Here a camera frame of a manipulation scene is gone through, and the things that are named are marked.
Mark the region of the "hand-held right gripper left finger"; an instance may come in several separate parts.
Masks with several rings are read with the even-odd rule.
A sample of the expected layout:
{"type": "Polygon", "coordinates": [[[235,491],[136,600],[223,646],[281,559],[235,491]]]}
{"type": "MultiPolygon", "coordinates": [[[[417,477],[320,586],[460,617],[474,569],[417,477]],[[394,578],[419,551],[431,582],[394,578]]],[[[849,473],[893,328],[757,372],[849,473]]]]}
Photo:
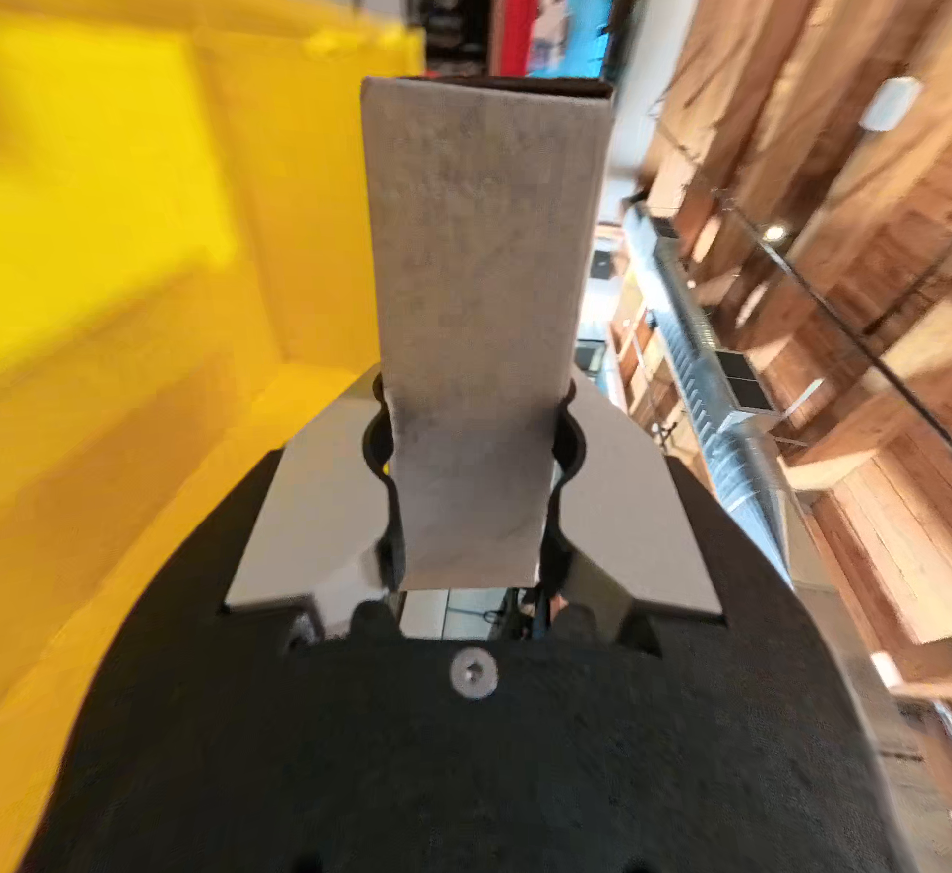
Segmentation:
{"type": "Polygon", "coordinates": [[[406,559],[392,452],[382,376],[371,368],[285,444],[225,607],[351,615],[394,594],[406,559]]]}

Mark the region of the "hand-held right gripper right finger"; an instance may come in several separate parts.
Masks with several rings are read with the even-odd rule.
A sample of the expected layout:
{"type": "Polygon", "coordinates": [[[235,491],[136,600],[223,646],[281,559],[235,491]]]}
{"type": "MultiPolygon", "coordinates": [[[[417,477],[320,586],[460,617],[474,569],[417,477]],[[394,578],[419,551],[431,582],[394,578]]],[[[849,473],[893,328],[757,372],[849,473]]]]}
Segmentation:
{"type": "Polygon", "coordinates": [[[577,368],[551,450],[538,567],[544,598],[586,606],[600,623],[633,613],[722,623],[666,458],[577,368]]]}

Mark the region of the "white cardboard mailer box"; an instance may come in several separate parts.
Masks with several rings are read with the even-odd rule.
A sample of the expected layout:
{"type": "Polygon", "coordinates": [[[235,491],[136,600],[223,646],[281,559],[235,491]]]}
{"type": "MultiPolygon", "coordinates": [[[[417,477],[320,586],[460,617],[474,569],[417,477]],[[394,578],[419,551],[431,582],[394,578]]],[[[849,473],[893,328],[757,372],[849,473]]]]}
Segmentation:
{"type": "Polygon", "coordinates": [[[528,586],[612,86],[367,79],[361,127],[402,588],[528,586]]]}

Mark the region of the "yellow plastic bin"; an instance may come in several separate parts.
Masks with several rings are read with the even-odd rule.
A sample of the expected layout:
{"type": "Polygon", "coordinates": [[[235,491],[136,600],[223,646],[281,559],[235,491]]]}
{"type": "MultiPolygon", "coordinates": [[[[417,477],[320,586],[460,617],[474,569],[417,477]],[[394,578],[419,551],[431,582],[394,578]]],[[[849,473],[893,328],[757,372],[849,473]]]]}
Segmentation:
{"type": "Polygon", "coordinates": [[[2,0],[2,872],[101,660],[244,473],[379,361],[332,0],[2,0]]]}

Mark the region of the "white junction box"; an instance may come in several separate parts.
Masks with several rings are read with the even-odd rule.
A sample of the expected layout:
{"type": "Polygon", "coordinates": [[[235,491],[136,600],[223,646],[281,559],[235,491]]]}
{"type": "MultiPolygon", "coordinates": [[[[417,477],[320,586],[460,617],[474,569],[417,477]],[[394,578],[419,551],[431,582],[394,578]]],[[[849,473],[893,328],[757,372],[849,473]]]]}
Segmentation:
{"type": "Polygon", "coordinates": [[[866,106],[858,127],[866,133],[890,133],[897,129],[911,106],[921,94],[921,81],[913,77],[895,77],[882,83],[866,106]]]}

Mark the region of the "silver ventilation duct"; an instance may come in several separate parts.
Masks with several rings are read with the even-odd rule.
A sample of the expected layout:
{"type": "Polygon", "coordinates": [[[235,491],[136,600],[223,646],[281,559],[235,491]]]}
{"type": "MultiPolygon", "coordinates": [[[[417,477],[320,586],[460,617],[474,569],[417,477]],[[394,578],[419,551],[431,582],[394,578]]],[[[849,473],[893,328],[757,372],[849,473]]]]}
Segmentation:
{"type": "Polygon", "coordinates": [[[779,466],[779,413],[752,363],[720,349],[678,261],[666,219],[635,203],[623,217],[635,283],[699,446],[713,495],[790,588],[829,578],[779,466]]]}

